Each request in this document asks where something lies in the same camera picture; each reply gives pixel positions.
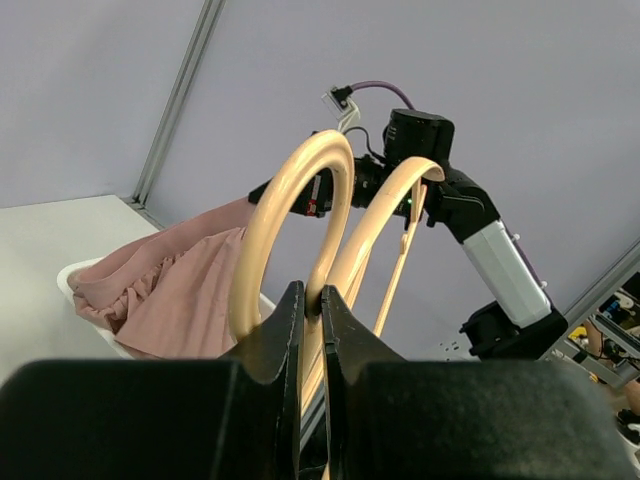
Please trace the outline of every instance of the metal frame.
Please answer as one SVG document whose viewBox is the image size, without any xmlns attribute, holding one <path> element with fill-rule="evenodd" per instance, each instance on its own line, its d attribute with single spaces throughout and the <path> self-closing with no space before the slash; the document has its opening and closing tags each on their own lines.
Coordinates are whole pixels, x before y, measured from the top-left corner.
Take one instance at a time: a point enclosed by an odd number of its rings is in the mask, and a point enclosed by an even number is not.
<svg viewBox="0 0 640 480">
<path fill-rule="evenodd" d="M 586 371 L 593 373 L 614 389 L 624 387 L 628 382 L 640 375 L 640 371 L 627 360 L 624 360 L 615 369 L 610 369 L 587 352 L 584 352 L 571 340 L 565 340 L 558 346 L 557 351 Z"/>
<path fill-rule="evenodd" d="M 225 4 L 226 0 L 205 0 L 204 2 L 195 30 L 191 36 L 191 41 L 182 60 L 178 77 L 173 85 L 160 125 L 151 144 L 142 174 L 133 195 L 126 200 L 129 205 L 140 213 L 146 211 L 149 194 L 167 158 L 169 145 L 180 119 L 180 114 L 184 109 L 209 39 Z"/>
<path fill-rule="evenodd" d="M 591 322 L 605 337 L 613 340 L 629 355 L 634 358 L 640 358 L 640 341 L 637 338 L 629 335 L 612 320 L 599 313 L 591 318 Z"/>
<path fill-rule="evenodd" d="M 573 305 L 571 305 L 564 316 L 569 324 L 569 329 L 562 338 L 547 351 L 548 356 L 553 350 L 558 349 L 564 343 L 566 337 L 579 327 L 589 315 L 593 314 L 599 305 L 609 298 L 621 287 L 631 276 L 640 271 L 640 240 L 628 249 L 604 275 L 584 293 Z"/>
<path fill-rule="evenodd" d="M 316 391 L 309 404 L 309 408 L 302 415 L 300 421 L 300 450 L 307 445 L 311 435 L 315 431 L 320 421 L 324 418 L 325 404 L 324 404 L 324 385 L 320 385 L 320 388 Z"/>
</svg>

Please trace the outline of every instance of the white basket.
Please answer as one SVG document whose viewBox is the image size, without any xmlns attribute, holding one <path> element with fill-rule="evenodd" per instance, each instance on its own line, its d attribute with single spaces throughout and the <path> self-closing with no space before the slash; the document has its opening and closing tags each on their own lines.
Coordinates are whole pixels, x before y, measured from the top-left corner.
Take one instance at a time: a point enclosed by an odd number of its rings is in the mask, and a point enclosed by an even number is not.
<svg viewBox="0 0 640 480">
<path fill-rule="evenodd" d="M 621 433 L 619 433 L 619 435 L 622 439 L 624 449 L 629 456 L 629 460 L 631 460 L 631 465 L 633 465 L 633 468 L 636 471 L 636 476 L 640 478 L 640 462 L 638 461 L 638 457 L 636 456 L 636 454 L 638 453 L 638 446 L 627 440 Z"/>
<path fill-rule="evenodd" d="M 85 260 L 84 262 L 74 263 L 60 270 L 60 273 L 58 274 L 58 278 L 57 278 L 58 288 L 72 305 L 74 304 L 73 291 L 71 290 L 71 287 L 69 287 L 69 284 L 67 283 L 67 279 L 69 278 L 69 275 L 83 268 L 90 267 L 91 265 L 94 265 L 100 260 L 102 260 L 102 258 Z M 258 305 L 258 308 L 260 310 L 260 315 L 264 319 L 264 318 L 267 318 L 269 315 L 271 315 L 271 312 L 273 312 L 273 310 L 275 309 L 275 305 L 271 300 L 269 300 L 267 297 L 265 297 L 261 293 L 260 303 Z M 110 330 L 106 330 L 104 328 L 100 328 L 95 325 L 94 325 L 94 328 L 97 330 L 100 336 L 104 338 L 104 340 L 109 344 L 109 346 L 113 348 L 118 355 L 120 355 L 120 357 L 126 358 L 126 359 L 134 358 L 124 348 L 122 348 L 122 346 L 118 342 L 116 342 L 114 335 Z"/>
</svg>

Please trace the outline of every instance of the pink garment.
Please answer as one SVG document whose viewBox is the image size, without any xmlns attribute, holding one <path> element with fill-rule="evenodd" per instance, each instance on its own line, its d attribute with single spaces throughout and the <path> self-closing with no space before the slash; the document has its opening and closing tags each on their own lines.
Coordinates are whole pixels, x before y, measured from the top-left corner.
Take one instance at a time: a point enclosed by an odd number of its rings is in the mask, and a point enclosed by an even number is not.
<svg viewBox="0 0 640 480">
<path fill-rule="evenodd" d="M 234 344 L 229 288 L 254 210 L 246 198 L 236 200 L 74 273 L 76 312 L 137 357 L 220 356 Z"/>
</svg>

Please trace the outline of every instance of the wrinkled cloth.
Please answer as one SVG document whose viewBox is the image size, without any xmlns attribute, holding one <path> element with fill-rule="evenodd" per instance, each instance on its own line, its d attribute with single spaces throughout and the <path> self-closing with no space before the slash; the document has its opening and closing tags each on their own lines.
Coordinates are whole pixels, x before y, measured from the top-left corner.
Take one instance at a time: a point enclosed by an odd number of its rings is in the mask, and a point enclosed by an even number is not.
<svg viewBox="0 0 640 480">
<path fill-rule="evenodd" d="M 234 341 L 228 295 L 255 205 L 246 198 L 136 240 L 68 283 L 76 313 L 134 357 L 215 358 Z"/>
</svg>

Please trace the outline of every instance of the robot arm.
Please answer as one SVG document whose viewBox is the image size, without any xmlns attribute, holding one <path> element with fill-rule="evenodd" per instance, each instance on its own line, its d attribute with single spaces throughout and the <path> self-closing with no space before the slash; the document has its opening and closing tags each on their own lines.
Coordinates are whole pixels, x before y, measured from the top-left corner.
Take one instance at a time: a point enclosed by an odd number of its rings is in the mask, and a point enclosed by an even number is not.
<svg viewBox="0 0 640 480">
<path fill-rule="evenodd" d="M 449 168 L 432 185 L 427 226 L 443 223 L 462 246 L 496 301 L 461 329 L 480 359 L 542 356 L 568 328 L 488 194 L 460 170 Z"/>
<path fill-rule="evenodd" d="M 385 82 L 334 87 L 326 98 L 335 107 L 336 118 L 351 118 L 350 115 L 358 111 L 350 95 L 357 88 L 364 88 L 362 85 L 396 88 Z M 366 208 L 393 169 L 410 156 L 422 156 L 438 163 L 445 171 L 446 180 L 441 183 L 425 180 L 429 186 L 425 201 L 427 226 L 442 223 L 449 229 L 496 298 L 462 326 L 461 333 L 465 333 L 472 344 L 471 354 L 480 359 L 540 358 L 566 332 L 566 320 L 545 295 L 541 282 L 487 192 L 465 173 L 451 168 L 453 122 L 440 115 L 417 111 L 410 102 L 405 104 L 409 108 L 391 111 L 383 132 L 384 154 L 370 151 L 371 155 L 355 158 L 351 205 Z M 257 203 L 267 183 L 250 192 L 249 201 Z M 331 173 L 323 170 L 306 186 L 291 212 L 323 217 L 331 210 L 332 194 Z M 410 210 L 407 197 L 395 212 L 405 218 L 405 228 Z"/>
</svg>

